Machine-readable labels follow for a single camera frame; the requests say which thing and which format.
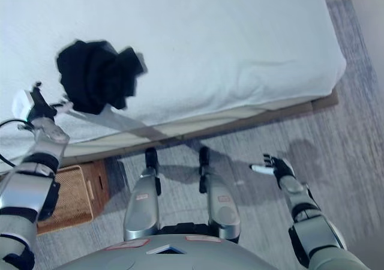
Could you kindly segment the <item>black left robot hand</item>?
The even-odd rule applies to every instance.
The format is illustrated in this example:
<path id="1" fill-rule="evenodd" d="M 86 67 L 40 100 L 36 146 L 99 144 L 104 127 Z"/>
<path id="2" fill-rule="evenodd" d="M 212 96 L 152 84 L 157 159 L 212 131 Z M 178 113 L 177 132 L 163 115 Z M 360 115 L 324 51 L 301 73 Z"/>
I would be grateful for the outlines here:
<path id="1" fill-rule="evenodd" d="M 42 83 L 37 81 L 33 84 L 31 90 L 19 90 L 11 104 L 11 111 L 15 118 L 27 122 L 32 122 L 38 118 L 49 118 L 55 121 L 55 118 L 73 109 L 73 103 L 69 100 L 49 104 L 41 94 Z"/>

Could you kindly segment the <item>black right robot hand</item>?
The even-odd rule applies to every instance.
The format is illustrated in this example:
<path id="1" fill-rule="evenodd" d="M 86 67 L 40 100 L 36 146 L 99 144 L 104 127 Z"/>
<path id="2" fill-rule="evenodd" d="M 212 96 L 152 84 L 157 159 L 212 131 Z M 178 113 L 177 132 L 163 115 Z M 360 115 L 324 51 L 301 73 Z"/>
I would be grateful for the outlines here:
<path id="1" fill-rule="evenodd" d="M 251 164 L 249 168 L 259 174 L 272 175 L 276 178 L 277 182 L 285 176 L 295 176 L 292 166 L 285 159 L 270 154 L 263 154 L 263 162 L 264 165 Z"/>

